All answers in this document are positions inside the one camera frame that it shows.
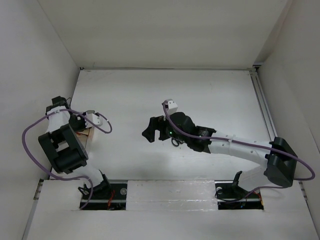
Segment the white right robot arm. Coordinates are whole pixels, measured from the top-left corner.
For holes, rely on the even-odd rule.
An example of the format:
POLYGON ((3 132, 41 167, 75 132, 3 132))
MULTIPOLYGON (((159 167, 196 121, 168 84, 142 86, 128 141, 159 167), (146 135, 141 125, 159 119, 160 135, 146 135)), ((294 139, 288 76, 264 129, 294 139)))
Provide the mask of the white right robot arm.
POLYGON ((231 191, 237 197, 268 184, 278 188, 293 185, 297 155, 281 137, 266 142, 237 138, 213 128, 195 125, 183 112, 172 114, 170 119, 151 117, 142 136, 153 143, 156 131, 159 131, 160 141, 172 139, 196 152, 228 155, 257 164, 249 171, 241 170, 235 174, 231 191))

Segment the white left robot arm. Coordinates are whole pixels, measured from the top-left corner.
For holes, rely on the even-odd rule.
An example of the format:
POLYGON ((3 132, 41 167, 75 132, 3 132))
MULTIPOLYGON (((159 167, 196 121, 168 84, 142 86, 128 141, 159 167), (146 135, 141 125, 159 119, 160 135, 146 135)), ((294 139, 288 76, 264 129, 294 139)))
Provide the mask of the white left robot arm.
POLYGON ((101 170, 88 163, 88 153, 77 136, 85 130, 103 124, 101 114, 93 110, 82 113, 70 112, 67 99, 57 96, 46 108, 48 128, 38 137, 38 142, 52 168, 58 174, 86 176, 93 183, 93 196, 107 198, 112 193, 111 184, 101 170))

